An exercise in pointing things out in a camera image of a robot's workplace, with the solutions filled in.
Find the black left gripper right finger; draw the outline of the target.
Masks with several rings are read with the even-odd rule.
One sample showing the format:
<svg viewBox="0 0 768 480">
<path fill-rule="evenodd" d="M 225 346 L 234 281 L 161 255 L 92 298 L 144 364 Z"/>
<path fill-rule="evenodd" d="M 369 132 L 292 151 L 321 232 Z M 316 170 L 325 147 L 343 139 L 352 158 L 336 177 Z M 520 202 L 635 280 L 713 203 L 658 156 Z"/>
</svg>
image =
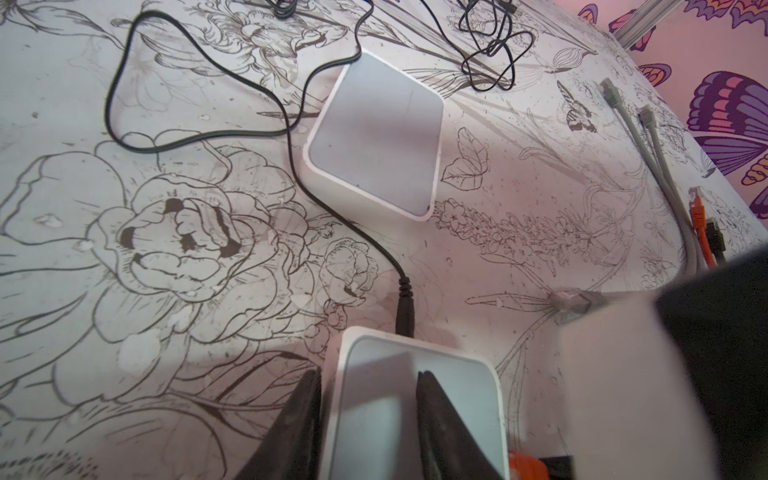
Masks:
<svg viewBox="0 0 768 480">
<path fill-rule="evenodd" d="M 490 463 L 431 371 L 418 373 L 417 432 L 424 479 L 497 479 Z"/>
</svg>

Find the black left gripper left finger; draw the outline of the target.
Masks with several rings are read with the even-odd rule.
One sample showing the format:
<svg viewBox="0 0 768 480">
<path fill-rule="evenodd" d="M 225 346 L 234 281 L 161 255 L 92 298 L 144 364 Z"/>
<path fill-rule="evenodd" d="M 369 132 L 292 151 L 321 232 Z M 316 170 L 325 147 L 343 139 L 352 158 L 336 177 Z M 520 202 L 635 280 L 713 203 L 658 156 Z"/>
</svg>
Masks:
<svg viewBox="0 0 768 480">
<path fill-rule="evenodd" d="M 321 437 L 321 373 L 303 374 L 260 446 L 235 476 L 316 479 Z"/>
</svg>

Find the white network switch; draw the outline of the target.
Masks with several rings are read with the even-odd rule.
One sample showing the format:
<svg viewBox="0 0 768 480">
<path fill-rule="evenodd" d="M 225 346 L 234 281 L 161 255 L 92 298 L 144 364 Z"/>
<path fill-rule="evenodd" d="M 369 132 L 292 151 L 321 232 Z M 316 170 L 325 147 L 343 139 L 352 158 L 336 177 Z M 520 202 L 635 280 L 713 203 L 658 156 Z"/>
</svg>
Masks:
<svg viewBox="0 0 768 480">
<path fill-rule="evenodd" d="M 365 51 L 343 68 L 296 162 L 301 182 L 363 224 L 424 222 L 434 208 L 444 99 Z"/>
<path fill-rule="evenodd" d="M 501 386 L 486 360 L 360 326 L 333 337 L 322 369 L 320 479 L 424 479 L 418 373 L 431 371 L 490 463 L 510 476 Z"/>
</svg>

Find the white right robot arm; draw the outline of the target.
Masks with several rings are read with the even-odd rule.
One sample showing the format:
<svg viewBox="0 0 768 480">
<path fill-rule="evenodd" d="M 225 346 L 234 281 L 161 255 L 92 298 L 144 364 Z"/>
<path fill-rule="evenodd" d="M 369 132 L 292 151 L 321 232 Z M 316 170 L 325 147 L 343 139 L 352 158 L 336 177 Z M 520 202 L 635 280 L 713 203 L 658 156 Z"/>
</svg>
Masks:
<svg viewBox="0 0 768 480">
<path fill-rule="evenodd" d="M 559 333 L 578 479 L 767 475 L 767 251 Z"/>
</svg>

